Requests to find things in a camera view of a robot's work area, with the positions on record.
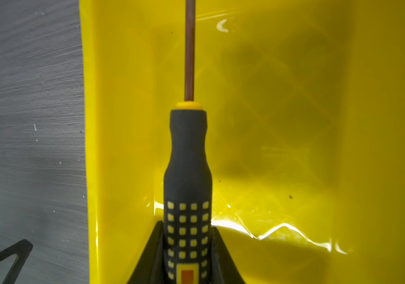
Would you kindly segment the yellow plastic bin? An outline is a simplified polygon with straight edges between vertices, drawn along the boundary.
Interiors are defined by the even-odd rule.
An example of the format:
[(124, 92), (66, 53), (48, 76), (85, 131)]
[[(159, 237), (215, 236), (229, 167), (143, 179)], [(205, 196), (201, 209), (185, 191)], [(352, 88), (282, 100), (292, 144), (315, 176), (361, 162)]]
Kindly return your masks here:
[[(90, 282), (163, 217), (183, 1), (81, 1)], [(212, 222), (249, 284), (405, 284), (405, 1), (198, 1)]]

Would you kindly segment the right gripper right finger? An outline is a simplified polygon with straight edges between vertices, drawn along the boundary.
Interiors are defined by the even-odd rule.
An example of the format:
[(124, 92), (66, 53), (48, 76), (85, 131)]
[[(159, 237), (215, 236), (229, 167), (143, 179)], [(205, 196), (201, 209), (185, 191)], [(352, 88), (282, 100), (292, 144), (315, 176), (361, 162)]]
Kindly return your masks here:
[(245, 284), (219, 230), (211, 227), (211, 284)]

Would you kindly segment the black yellow screwdriver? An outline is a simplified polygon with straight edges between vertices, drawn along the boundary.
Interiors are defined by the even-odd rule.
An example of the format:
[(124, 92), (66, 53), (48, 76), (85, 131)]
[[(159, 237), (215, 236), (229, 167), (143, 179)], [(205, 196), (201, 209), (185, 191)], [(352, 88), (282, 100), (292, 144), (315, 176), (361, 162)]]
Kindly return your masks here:
[(210, 282), (212, 176), (207, 113), (195, 102), (196, 2), (185, 3), (184, 99), (170, 112), (172, 150), (164, 176), (164, 265), (169, 284)]

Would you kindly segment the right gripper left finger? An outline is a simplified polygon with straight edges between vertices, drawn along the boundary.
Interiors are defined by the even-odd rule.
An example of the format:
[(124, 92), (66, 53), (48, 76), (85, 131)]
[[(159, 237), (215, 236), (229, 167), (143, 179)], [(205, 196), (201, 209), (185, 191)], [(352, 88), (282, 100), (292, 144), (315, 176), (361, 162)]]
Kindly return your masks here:
[(127, 283), (164, 284), (165, 266), (163, 262), (163, 248), (163, 222), (158, 221)]

